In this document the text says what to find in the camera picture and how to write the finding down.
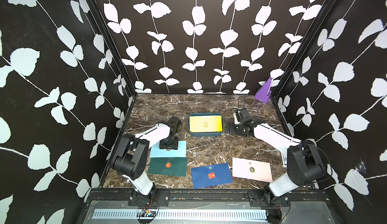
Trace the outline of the light blue envelope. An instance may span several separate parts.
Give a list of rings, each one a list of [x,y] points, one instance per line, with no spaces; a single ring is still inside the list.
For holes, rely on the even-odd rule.
[[[159,143],[151,147],[150,158],[186,157],[186,141],[178,142],[178,149],[161,149]]]

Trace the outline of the teal plastic storage box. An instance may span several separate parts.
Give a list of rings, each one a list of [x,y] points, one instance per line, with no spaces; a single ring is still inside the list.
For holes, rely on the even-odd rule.
[[[220,116],[222,116],[219,113],[193,113],[193,114],[189,115],[189,117],[190,116],[203,116],[203,115],[220,115]],[[225,123],[224,123],[224,119],[223,119],[223,116],[222,116],[222,124],[223,124],[223,131],[222,132],[192,133],[189,130],[189,117],[188,117],[187,128],[188,128],[188,131],[189,131],[190,135],[193,136],[193,137],[212,137],[212,136],[217,137],[217,136],[220,136],[223,133],[223,131],[224,131]]]

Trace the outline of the yellow envelope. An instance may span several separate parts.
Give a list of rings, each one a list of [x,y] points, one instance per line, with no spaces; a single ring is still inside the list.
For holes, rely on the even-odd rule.
[[[189,117],[189,130],[192,133],[222,132],[222,116],[203,115]]]

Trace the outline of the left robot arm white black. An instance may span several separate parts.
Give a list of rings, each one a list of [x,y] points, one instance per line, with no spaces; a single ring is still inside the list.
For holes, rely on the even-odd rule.
[[[110,167],[129,180],[136,196],[155,198],[156,186],[145,173],[148,150],[157,143],[162,150],[178,150],[177,134],[181,127],[182,120],[172,116],[169,121],[157,123],[142,133],[121,137]]]

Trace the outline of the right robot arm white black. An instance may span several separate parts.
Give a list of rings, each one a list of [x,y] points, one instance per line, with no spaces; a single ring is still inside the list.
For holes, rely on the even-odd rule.
[[[311,184],[327,173],[320,156],[323,151],[313,142],[293,138],[261,120],[254,120],[247,108],[237,109],[233,117],[234,122],[228,127],[230,134],[255,137],[286,157],[286,173],[264,187],[263,201],[267,205],[277,204],[288,192]]]

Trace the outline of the dark green sealed envelope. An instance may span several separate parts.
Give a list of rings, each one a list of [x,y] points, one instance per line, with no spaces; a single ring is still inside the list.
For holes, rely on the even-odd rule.
[[[152,158],[147,173],[185,177],[187,163],[187,157]]]

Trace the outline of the dark blue sealed envelope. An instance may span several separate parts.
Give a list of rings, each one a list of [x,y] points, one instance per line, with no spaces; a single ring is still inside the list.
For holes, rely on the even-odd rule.
[[[228,163],[191,169],[194,189],[233,183]]]

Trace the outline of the pale pink sealed envelope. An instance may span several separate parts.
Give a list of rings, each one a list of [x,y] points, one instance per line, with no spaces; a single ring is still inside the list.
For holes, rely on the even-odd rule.
[[[232,159],[232,176],[268,183],[273,181],[269,163],[242,158]]]

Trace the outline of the playing card deck box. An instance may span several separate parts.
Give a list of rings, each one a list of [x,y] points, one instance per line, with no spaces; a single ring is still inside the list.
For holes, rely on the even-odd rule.
[[[287,157],[284,154],[281,154],[282,166],[287,167]]]

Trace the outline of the purple plastic stand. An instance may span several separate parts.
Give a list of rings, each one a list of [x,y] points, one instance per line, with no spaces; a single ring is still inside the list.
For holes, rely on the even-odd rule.
[[[271,85],[272,85],[273,79],[269,77],[269,79],[262,85],[255,94],[255,99],[267,104],[269,102],[269,99],[271,97]]]

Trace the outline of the small electronics board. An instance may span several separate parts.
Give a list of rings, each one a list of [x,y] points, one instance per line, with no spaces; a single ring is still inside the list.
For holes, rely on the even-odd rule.
[[[157,216],[158,210],[156,209],[139,209],[137,213],[137,219],[146,220],[153,219]]]

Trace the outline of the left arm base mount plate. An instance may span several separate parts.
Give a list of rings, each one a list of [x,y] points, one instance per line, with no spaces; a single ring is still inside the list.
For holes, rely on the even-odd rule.
[[[168,190],[155,189],[151,190],[148,195],[142,195],[135,190],[131,192],[128,206],[151,207],[168,206],[170,192]]]

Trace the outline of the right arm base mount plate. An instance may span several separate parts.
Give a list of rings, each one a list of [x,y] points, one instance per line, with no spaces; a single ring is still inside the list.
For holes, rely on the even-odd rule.
[[[264,190],[250,190],[244,195],[251,207],[281,208],[289,207],[290,201],[285,195],[277,197]]]

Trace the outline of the white perforated rail strip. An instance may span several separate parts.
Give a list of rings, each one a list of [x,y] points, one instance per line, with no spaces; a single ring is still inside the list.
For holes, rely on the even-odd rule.
[[[96,209],[94,220],[139,220],[137,209]],[[266,221],[265,210],[222,210],[222,209],[161,209],[152,220],[190,220],[190,221]]]

